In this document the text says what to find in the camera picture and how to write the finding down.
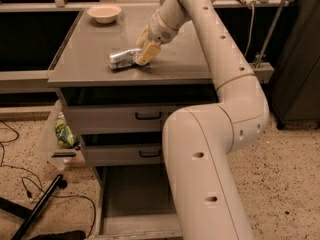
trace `drawer handle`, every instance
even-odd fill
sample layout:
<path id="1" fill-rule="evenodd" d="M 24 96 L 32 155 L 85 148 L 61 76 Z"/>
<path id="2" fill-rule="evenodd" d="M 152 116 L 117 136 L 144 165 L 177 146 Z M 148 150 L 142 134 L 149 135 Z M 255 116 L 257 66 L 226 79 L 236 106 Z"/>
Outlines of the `drawer handle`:
<path id="1" fill-rule="evenodd" d="M 143 151 L 139 151 L 139 156 L 142 157 L 142 158 L 158 157 L 158 156 L 161 156 L 161 150 L 155 151 L 155 152 L 143 152 Z"/>
<path id="2" fill-rule="evenodd" d="M 141 116 L 141 115 L 139 115 L 138 112 L 136 112 L 136 115 L 135 115 L 135 116 L 136 116 L 136 119 L 137 119 L 137 120 L 157 120 L 157 119 L 160 119 L 160 118 L 161 118 L 162 113 L 159 112 L 159 114 L 156 115 L 156 116 Z"/>

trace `speckled floor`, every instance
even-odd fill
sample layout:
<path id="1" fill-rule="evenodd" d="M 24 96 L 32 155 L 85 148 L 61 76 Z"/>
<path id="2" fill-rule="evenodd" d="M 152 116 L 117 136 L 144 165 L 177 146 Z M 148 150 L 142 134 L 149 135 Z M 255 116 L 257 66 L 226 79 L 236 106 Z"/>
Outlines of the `speckled floor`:
<path id="1" fill-rule="evenodd" d="M 4 164 L 23 166 L 36 173 L 44 189 L 60 173 L 39 156 L 39 134 L 45 121 L 7 121 L 20 137 L 5 144 Z M 0 139 L 12 133 L 0 125 Z M 320 131 L 315 124 L 297 124 L 283 131 L 271 117 L 261 138 L 249 147 L 228 156 L 231 170 L 257 240 L 320 239 Z M 64 172 L 68 187 L 57 195 L 84 195 L 97 200 L 98 184 L 90 168 Z M 32 208 L 21 178 L 24 171 L 0 168 L 0 196 Z M 28 188 L 36 195 L 37 189 Z M 26 234 L 72 230 L 89 232 L 93 219 L 90 202 L 81 199 L 52 199 Z M 21 223 L 0 210 L 0 239 L 10 239 Z"/>

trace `bowl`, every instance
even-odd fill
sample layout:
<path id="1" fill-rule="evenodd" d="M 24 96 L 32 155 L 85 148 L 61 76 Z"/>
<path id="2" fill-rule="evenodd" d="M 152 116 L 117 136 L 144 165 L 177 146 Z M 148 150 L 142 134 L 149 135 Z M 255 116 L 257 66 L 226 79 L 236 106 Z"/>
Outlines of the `bowl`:
<path id="1" fill-rule="evenodd" d="M 98 23 L 108 24 L 116 20 L 121 8 L 116 5 L 99 5 L 88 9 L 87 13 Z"/>

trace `gray tabletop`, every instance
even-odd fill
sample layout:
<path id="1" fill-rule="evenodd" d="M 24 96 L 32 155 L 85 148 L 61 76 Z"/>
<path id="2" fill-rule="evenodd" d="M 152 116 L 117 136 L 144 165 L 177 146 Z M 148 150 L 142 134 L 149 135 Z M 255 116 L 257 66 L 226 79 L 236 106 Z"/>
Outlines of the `gray tabletop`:
<path id="1" fill-rule="evenodd" d="M 192 22 L 145 67 L 120 72 L 109 68 L 111 52 L 136 47 L 136 39 L 157 4 L 117 4 L 122 12 L 111 24 L 99 24 L 86 10 L 55 68 L 48 71 L 50 87 L 196 83 L 211 79 Z"/>

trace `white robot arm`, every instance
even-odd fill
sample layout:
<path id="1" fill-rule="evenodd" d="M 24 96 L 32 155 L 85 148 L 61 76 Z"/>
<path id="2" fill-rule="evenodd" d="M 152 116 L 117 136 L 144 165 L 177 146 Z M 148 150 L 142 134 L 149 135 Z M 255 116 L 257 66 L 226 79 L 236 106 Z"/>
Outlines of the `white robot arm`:
<path id="1" fill-rule="evenodd" d="M 252 240 L 227 153 L 258 138 L 269 108 L 251 67 L 212 6 L 213 0 L 167 0 L 138 39 L 145 65 L 193 21 L 219 103 L 173 113 L 163 129 L 163 153 L 184 240 Z"/>

